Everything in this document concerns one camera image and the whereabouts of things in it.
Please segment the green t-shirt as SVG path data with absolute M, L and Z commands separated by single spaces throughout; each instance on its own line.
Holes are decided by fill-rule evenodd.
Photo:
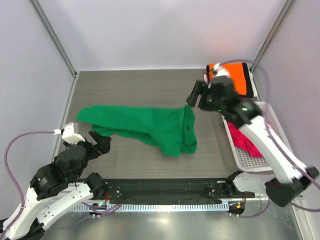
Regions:
M 193 109 L 188 106 L 138 107 L 93 105 L 82 108 L 77 121 L 90 124 L 99 135 L 118 135 L 154 146 L 170 157 L 197 151 Z

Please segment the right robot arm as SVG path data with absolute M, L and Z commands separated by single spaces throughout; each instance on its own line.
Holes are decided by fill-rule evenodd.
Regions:
M 270 180 L 260 175 L 238 174 L 225 185 L 231 198 L 243 192 L 260 193 L 279 207 L 285 207 L 319 176 L 316 167 L 306 166 L 278 137 L 266 119 L 267 112 L 254 100 L 239 96 L 229 77 L 218 76 L 210 83 L 197 80 L 186 102 L 190 107 L 223 115 L 253 143 L 274 173 Z

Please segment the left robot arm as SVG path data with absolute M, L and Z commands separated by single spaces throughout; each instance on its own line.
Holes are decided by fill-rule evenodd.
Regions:
M 74 130 L 56 129 L 66 149 L 54 161 L 39 168 L 31 179 L 21 204 L 7 219 L 0 222 L 1 239 L 39 240 L 53 223 L 76 205 L 93 198 L 100 200 L 107 192 L 107 184 L 98 173 L 91 173 L 82 184 L 52 205 L 47 205 L 60 192 L 75 183 L 87 167 L 88 162 L 107 154 L 111 148 L 111 137 L 101 136 L 91 130 L 95 143 L 89 142 Z

